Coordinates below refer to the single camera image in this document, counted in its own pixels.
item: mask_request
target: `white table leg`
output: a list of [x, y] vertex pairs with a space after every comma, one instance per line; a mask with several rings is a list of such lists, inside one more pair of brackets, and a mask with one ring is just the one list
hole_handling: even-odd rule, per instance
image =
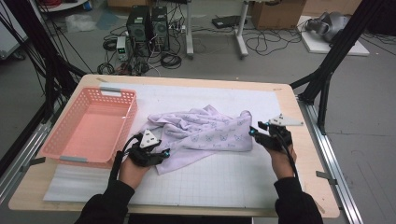
[[241, 19], [239, 21], [239, 27], [235, 30], [236, 40], [238, 42], [239, 48], [241, 49], [241, 58], [248, 56], [248, 50], [245, 45], [244, 38], [242, 37], [242, 32], [244, 31], [245, 19], [248, 13], [248, 1], [244, 1], [242, 4]]
[[192, 46], [191, 0], [187, 1], [186, 50], [187, 56], [192, 58], [194, 54], [194, 48]]

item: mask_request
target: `purple towel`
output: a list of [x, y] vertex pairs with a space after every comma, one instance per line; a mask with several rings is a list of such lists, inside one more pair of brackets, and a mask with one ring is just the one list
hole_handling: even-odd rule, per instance
[[163, 175], [217, 151], [251, 150], [250, 125], [248, 111], [242, 111], [238, 118], [233, 119], [208, 105], [186, 112], [150, 115], [142, 132], [163, 127], [162, 142], [155, 149], [157, 152], [171, 149], [171, 157], [157, 165], [158, 173]]

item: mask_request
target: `hand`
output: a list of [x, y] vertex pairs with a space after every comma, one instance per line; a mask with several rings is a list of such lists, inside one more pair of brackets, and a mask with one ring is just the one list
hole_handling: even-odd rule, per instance
[[128, 157], [121, 165], [119, 180], [129, 185], [131, 188], [137, 189], [144, 175], [150, 168], [151, 167], [137, 166], [132, 162], [131, 158]]
[[[285, 177], [294, 177], [293, 169], [291, 168], [288, 155], [285, 150], [267, 149], [272, 159], [273, 170], [277, 179]], [[289, 146], [290, 155], [293, 157], [294, 162], [297, 160], [297, 154], [294, 151], [293, 145]]]

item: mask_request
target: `black pole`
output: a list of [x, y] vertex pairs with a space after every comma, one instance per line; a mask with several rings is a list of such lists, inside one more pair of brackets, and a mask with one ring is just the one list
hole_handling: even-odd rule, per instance
[[355, 45], [375, 13], [377, 13], [387, 1], [388, 0], [362, 0], [346, 25], [346, 28], [335, 40], [334, 45], [320, 67], [313, 74], [290, 84], [293, 89], [296, 89], [308, 83], [304, 92], [299, 94], [299, 99], [307, 105], [312, 105], [315, 98], [321, 92], [318, 126], [322, 134], [326, 134], [324, 126], [332, 74], [347, 56], [350, 49]]

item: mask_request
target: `cardboard box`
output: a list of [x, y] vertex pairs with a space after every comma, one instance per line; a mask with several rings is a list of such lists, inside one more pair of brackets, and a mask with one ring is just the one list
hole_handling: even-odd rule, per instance
[[107, 0], [109, 7], [151, 6], [151, 0]]
[[255, 3], [251, 15], [253, 25], [263, 29], [294, 29], [301, 17], [306, 0], [283, 0], [275, 6]]
[[320, 16], [323, 12], [334, 11], [352, 15], [360, 3], [361, 0], [307, 0], [303, 15]]

